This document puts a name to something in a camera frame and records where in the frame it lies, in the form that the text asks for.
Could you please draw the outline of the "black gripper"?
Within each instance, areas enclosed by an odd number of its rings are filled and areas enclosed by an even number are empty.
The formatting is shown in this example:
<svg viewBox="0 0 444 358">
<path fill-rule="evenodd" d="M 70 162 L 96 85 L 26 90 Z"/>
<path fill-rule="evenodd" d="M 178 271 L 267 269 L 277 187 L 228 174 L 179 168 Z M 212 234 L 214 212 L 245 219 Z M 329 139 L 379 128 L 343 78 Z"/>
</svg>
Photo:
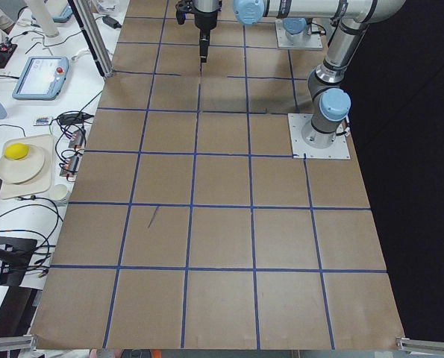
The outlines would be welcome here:
<svg viewBox="0 0 444 358">
<path fill-rule="evenodd" d="M 207 62 L 208 49 L 210 46 L 210 31 L 199 31 L 199 56 L 200 63 Z"/>
</svg>

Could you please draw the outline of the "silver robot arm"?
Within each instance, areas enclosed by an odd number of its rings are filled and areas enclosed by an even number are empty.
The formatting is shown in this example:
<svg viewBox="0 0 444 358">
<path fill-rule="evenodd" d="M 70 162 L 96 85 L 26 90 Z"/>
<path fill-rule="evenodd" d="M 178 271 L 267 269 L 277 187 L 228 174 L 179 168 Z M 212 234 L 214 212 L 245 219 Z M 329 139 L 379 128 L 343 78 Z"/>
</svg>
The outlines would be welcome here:
<svg viewBox="0 0 444 358">
<path fill-rule="evenodd" d="M 337 128 L 351 106 L 349 95 L 340 89 L 345 71 L 370 24 L 389 19 L 403 1 L 235 1 L 237 20 L 254 25 L 263 17 L 277 19 L 329 18 L 337 28 L 328 51 L 308 77 L 314 114 L 301 130 L 303 140 L 313 148 L 332 145 Z"/>
<path fill-rule="evenodd" d="M 284 19 L 288 17 L 291 1 L 280 1 L 275 17 Z M 176 19 L 179 25 L 185 23 L 187 14 L 194 15 L 195 25 L 199 29 L 199 56 L 200 63 L 207 62 L 210 46 L 210 32 L 217 25 L 217 18 L 222 7 L 222 1 L 194 0 L 179 1 L 176 6 Z M 253 25 L 262 17 L 267 17 L 269 1 L 233 1 L 235 16 L 243 25 Z M 289 18 L 283 20 L 285 31 L 289 35 L 298 35 L 311 26 L 311 18 Z"/>
</svg>

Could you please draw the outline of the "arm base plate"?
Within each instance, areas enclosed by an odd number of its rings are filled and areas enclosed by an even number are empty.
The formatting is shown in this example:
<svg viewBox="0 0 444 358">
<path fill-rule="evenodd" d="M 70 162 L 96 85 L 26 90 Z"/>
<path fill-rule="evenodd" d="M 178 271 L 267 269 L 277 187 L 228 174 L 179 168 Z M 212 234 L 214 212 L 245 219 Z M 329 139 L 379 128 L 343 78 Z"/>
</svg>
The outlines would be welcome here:
<svg viewBox="0 0 444 358">
<path fill-rule="evenodd" d="M 275 20 L 276 37 L 279 48 L 321 51 L 323 49 L 322 27 L 305 18 Z"/>
<path fill-rule="evenodd" d="M 322 134 L 311 123 L 312 114 L 289 113 L 288 122 L 293 158 L 350 160 L 342 124 L 331 134 Z"/>
</svg>

